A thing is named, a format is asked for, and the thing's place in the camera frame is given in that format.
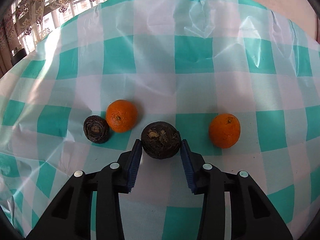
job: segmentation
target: curtain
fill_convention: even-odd
[[[21,48],[18,37],[31,35],[36,46],[51,31],[43,27],[43,16],[54,10],[64,13],[68,8],[73,8],[74,1],[15,0],[0,20],[0,78],[12,68],[12,51]]]
[[[11,51],[21,48],[16,30],[13,27],[11,7],[0,21],[0,78],[11,68]]]

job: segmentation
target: metal screw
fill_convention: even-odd
[[[119,168],[119,167],[120,167],[120,164],[119,164],[119,163],[111,163],[111,164],[110,164],[110,168],[113,169],[113,170],[115,170],[115,169],[117,169],[117,168]]]
[[[83,174],[82,171],[76,171],[73,175],[74,175],[75,177],[81,177],[82,174]]]
[[[210,163],[205,163],[202,165],[202,168],[204,168],[205,170],[211,170],[212,169],[212,165]]]
[[[240,171],[239,174],[240,174],[241,177],[244,177],[244,178],[249,176],[249,174],[246,171]]]

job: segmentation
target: plastic tablecloth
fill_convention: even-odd
[[[95,172],[165,121],[225,172],[246,170],[294,239],[320,207],[319,44],[252,0],[108,0],[57,28],[0,80],[0,200],[27,235],[76,171]],[[134,102],[133,130],[98,145],[86,117]],[[239,141],[215,148],[220,113]],[[143,153],[135,187],[120,195],[126,239],[196,239],[203,196],[188,189],[179,154]],[[95,238],[92,208],[92,239]],[[230,202],[226,195],[226,239]]]

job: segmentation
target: dark brown object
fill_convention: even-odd
[[[141,133],[144,151],[155,159],[166,159],[174,156],[181,143],[180,133],[167,122],[148,124]]]
[[[108,141],[110,135],[107,121],[98,115],[92,115],[85,119],[83,131],[88,140],[99,144]]]
[[[23,48],[15,48],[11,56],[12,66],[16,65],[20,60],[22,60],[27,55],[26,50]]]

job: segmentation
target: orange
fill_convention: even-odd
[[[107,108],[106,120],[115,132],[127,132],[137,122],[138,111],[136,106],[127,100],[117,100]]]
[[[233,114],[219,114],[209,125],[209,138],[220,148],[230,148],[240,137],[240,123]]]

